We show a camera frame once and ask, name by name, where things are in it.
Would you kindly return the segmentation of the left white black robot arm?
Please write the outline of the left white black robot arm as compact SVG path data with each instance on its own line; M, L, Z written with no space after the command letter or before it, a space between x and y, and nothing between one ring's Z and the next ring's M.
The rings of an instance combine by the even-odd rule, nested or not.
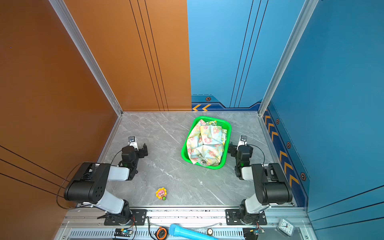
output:
M104 212L99 219L104 219L106 226L131 226L144 224L146 210L131 210L127 200L116 197L106 190L107 182L131 181L138 173L138 162L148 156L148 147L143 144L137 148L131 142L122 148L122 160L117 166L112 164L82 163L64 190L66 201L85 204Z

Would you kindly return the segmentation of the pastel floral skirt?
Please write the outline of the pastel floral skirt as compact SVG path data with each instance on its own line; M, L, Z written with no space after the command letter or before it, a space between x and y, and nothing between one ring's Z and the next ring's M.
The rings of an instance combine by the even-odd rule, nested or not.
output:
M187 153L192 164L217 167L223 158L228 130L216 120L200 119L187 138Z

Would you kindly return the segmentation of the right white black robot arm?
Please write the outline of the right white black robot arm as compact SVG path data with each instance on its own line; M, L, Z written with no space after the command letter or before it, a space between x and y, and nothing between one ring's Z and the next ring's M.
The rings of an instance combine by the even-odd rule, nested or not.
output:
M251 164L253 146L229 145L228 153L236 159L235 174L240 180L252 181L255 193L242 200L239 210L230 213L230 224L266 225L265 211L293 200L292 189L278 163Z

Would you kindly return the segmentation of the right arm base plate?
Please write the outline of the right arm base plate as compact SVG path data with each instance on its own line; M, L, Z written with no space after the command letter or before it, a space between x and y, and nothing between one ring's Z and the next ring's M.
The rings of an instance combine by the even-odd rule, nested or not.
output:
M239 209L226 209L227 225L259 225L266 226L268 224L265 212L258 214L241 213Z

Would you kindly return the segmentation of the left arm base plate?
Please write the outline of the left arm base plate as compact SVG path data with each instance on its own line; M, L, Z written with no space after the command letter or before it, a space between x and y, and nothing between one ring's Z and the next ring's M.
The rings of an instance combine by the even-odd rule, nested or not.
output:
M107 216L104 221L105 226L143 226L147 219L147 210L133 209L130 217Z

